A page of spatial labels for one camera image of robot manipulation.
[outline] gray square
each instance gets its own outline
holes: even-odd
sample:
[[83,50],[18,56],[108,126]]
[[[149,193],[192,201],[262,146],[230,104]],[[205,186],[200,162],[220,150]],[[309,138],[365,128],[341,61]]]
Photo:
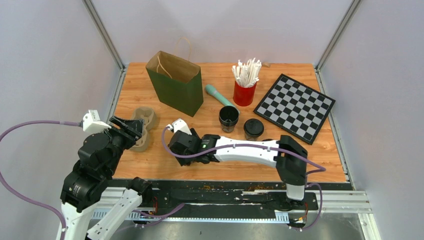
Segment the gray square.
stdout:
[[273,90],[271,90],[271,93],[274,94],[275,96],[277,96],[277,94],[279,94],[280,91],[278,91],[277,89],[274,88]]
[[285,96],[282,97],[282,99],[284,99],[286,102],[290,102],[290,99],[292,99],[292,98],[285,95]]
[[287,90],[286,88],[281,88],[280,92],[282,92],[283,94],[286,94],[289,92],[289,90]]
[[303,94],[302,94],[302,98],[304,98],[304,99],[309,99],[309,97],[310,97],[311,95],[309,95],[309,94],[307,94],[306,92],[304,92]]
[[290,112],[290,116],[292,116],[293,118],[297,118],[297,117],[298,117],[298,115],[299,115],[299,113],[297,113],[297,112],[295,112],[295,111]]
[[328,106],[330,106],[330,104],[332,103],[333,101],[331,101],[330,99],[328,99],[328,98],[326,98],[326,99],[324,99],[324,103],[325,104],[327,104]]
[[302,128],[299,128],[299,129],[296,131],[296,133],[297,133],[299,136],[303,137],[303,136],[305,135],[306,131],[305,131],[305,130],[303,130]]
[[271,116],[269,118],[273,121],[277,121],[278,116],[275,113],[273,113],[273,114],[271,114]]
[[287,103],[287,106],[286,106],[288,109],[290,109],[290,110],[293,110],[294,108],[295,108],[295,105],[293,105],[293,104],[291,104],[290,102],[289,103]]
[[271,98],[267,97],[267,98],[265,98],[264,102],[267,103],[267,104],[271,104],[273,102],[273,100]]
[[315,104],[321,107],[323,102],[317,99],[317,100],[315,100]]
[[309,113],[315,116],[315,115],[317,115],[317,110],[311,108],[309,110]]
[[304,91],[306,90],[306,87],[305,87],[305,86],[300,85],[300,86],[298,87],[298,89],[299,89],[300,91],[304,92]]
[[319,94],[316,93],[315,91],[313,91],[310,95],[314,98],[318,98],[318,96],[319,96]]
[[294,120],[293,125],[295,125],[296,127],[300,127],[302,125],[302,122],[299,120]]
[[279,96],[276,96],[276,97],[274,98],[274,102],[277,102],[277,103],[281,103],[281,100],[282,100],[282,98],[281,98],[281,97],[279,97]]
[[301,116],[303,116],[303,117],[306,117],[306,115],[308,115],[308,112],[307,111],[305,111],[305,110],[300,110],[300,113],[299,113]]
[[280,113],[279,117],[286,120],[289,117],[289,115],[285,112],[282,112],[282,113]]
[[275,109],[276,109],[275,106],[270,105],[267,110],[270,111],[271,113],[273,113],[275,111]]
[[326,114],[326,112],[327,112],[327,110],[325,110],[325,109],[324,109],[324,108],[322,108],[322,107],[320,107],[320,108],[318,109],[318,113],[320,113],[320,114],[325,115],[325,114]]
[[312,121],[311,121],[311,120],[309,120],[309,119],[307,119],[307,118],[305,118],[305,119],[303,120],[303,123],[309,126],[309,125],[311,125]]
[[316,124],[320,124],[321,123],[321,119],[319,119],[318,117],[314,116],[312,122],[316,123]]
[[264,113],[265,113],[265,111],[266,111],[266,109],[265,109],[263,106],[260,106],[260,107],[257,109],[257,112],[258,112],[258,113],[260,113],[260,114],[264,114]]
[[296,102],[296,107],[302,109],[305,106],[305,104],[301,103],[300,101]]
[[292,98],[296,101],[299,101],[299,99],[301,99],[301,96],[295,94],[295,95],[292,96]]
[[283,127],[288,128],[288,129],[290,129],[290,128],[292,127],[292,125],[293,125],[293,124],[291,124],[291,123],[290,123],[290,122],[288,122],[288,121],[285,121],[285,122],[282,124],[282,126],[283,126]]
[[285,84],[292,86],[295,82],[292,81],[291,79],[287,79],[287,81],[285,82]]
[[305,103],[305,105],[308,106],[308,107],[310,107],[310,108],[312,108],[312,106],[314,105],[314,103],[311,102],[311,101],[309,101],[309,100],[307,100],[306,103]]
[[277,85],[283,87],[286,83],[280,80],[277,82]]
[[297,90],[298,89],[295,88],[294,86],[291,86],[290,89],[289,89],[289,91],[292,92],[292,93],[295,93]]
[[308,127],[308,128],[307,128],[307,130],[306,130],[306,132],[307,132],[308,134],[310,134],[310,135],[314,135],[314,133],[315,133],[315,129],[313,129],[312,127]]
[[280,111],[283,111],[286,108],[286,106],[283,106],[282,104],[278,104],[277,109]]

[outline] white wall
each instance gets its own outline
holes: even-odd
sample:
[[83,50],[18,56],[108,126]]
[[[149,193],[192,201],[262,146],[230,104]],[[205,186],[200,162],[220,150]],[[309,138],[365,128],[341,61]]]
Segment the white wall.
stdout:
[[[0,133],[31,120],[78,122],[108,113],[119,77],[81,0],[0,1]],[[22,194],[60,207],[65,176],[78,160],[80,128],[34,125],[0,142],[0,170]],[[53,240],[53,213],[0,185],[0,239]]]
[[[272,63],[314,63],[332,38],[351,0],[94,0],[125,64],[173,53],[184,36],[193,62],[259,58]],[[181,42],[177,55],[186,58]]]
[[423,1],[362,1],[322,70],[384,240],[424,236],[423,13]]

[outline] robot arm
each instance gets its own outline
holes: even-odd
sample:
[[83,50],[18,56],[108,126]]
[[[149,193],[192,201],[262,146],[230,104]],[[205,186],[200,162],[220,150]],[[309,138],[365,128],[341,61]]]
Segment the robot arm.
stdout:
[[[91,135],[78,150],[79,160],[65,178],[60,195],[61,210],[66,220],[65,240],[108,240],[137,206],[152,198],[151,184],[136,177],[111,211],[87,231],[93,212],[108,186],[108,180],[115,173],[122,153],[142,136],[142,119],[112,117],[110,121],[116,126],[100,121],[96,110],[89,110],[83,117],[83,130]],[[62,231],[60,226],[58,240]]]
[[[196,131],[193,128],[189,129],[182,119],[168,125],[168,128],[174,132],[168,146],[173,153],[178,155],[193,155],[224,145],[234,145],[234,147],[216,149],[198,157],[176,157],[181,166],[190,165],[192,162],[208,164],[210,162],[227,161],[244,161],[267,165],[276,168],[281,180],[286,183],[289,201],[303,200],[306,184],[306,162],[295,156],[283,155],[280,151],[271,150],[271,148],[288,150],[306,158],[308,152],[290,136],[282,135],[280,140],[270,141],[235,140],[213,134],[205,134],[200,138]],[[239,144],[260,145],[267,148],[236,147]]]

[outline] black lid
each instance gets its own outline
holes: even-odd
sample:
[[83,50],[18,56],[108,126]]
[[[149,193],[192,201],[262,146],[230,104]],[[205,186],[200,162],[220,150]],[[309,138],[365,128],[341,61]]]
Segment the black lid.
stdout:
[[239,111],[233,106],[224,106],[219,111],[219,122],[226,126],[232,127],[239,121]]
[[256,118],[251,118],[244,123],[244,131],[252,137],[259,137],[264,133],[264,125]]

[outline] green paper bag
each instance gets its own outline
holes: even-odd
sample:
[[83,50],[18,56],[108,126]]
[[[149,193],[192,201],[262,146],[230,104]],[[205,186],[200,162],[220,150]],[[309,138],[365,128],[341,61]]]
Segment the green paper bag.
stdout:
[[199,65],[181,57],[157,52],[146,65],[159,101],[193,117],[203,104]]

